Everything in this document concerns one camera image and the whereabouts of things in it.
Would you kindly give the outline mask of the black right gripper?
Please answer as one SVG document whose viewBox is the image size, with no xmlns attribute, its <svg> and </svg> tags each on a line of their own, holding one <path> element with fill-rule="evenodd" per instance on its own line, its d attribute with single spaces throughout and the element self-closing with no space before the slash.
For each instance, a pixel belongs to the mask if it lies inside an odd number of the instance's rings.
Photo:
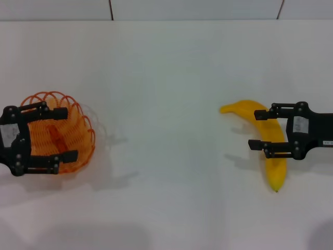
<svg viewBox="0 0 333 250">
<path fill-rule="evenodd" d="M 332 113 L 316 113 L 307 102 L 273 103 L 268 110 L 255 110 L 256 120 L 287 119 L 287 142 L 249 140 L 253 151 L 263 151 L 267 159 L 304 159 L 317 147 L 332 147 Z"/>
</svg>

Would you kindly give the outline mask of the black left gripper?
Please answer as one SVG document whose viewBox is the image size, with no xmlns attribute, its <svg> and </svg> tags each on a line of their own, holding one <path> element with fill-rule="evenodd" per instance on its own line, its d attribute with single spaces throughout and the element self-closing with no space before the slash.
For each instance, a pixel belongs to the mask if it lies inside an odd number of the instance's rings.
<svg viewBox="0 0 333 250">
<path fill-rule="evenodd" d="M 27 122 L 68 119 L 66 107 L 50 109 L 46 101 L 20 106 L 7 106 L 1 115 L 1 163 L 13 176 L 58 174 L 60 164 L 74 163 L 78 151 L 48 156 L 31 156 L 31 139 Z"/>
</svg>

